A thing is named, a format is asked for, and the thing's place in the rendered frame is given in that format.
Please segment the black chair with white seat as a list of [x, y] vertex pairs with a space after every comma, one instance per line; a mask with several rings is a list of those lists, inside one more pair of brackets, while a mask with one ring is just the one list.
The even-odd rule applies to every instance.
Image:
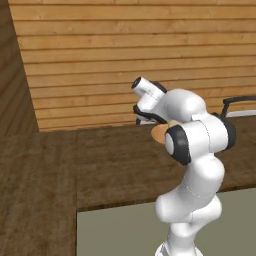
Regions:
[[228, 108], [231, 103], [241, 102], [241, 101], [256, 101], [256, 95], [250, 96], [237, 96], [223, 99], [224, 107], [221, 112], [222, 117], [240, 117], [240, 116], [256, 116], [256, 110], [239, 110], [229, 112]]

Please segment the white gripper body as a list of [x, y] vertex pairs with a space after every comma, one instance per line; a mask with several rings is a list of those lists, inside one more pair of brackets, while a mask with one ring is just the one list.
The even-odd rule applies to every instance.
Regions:
[[157, 121], [154, 119], [148, 119], [146, 117], [137, 115], [136, 116], [136, 124], [137, 125], [147, 125], [147, 124], [156, 124]]

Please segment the tan round plate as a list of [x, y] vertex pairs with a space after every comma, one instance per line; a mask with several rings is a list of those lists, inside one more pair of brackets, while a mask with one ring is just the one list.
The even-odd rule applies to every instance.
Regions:
[[165, 141], [165, 132], [167, 129], [176, 125], [179, 125], [179, 122], [170, 121], [167, 124], [158, 124], [151, 130], [151, 136], [156, 142], [163, 144]]

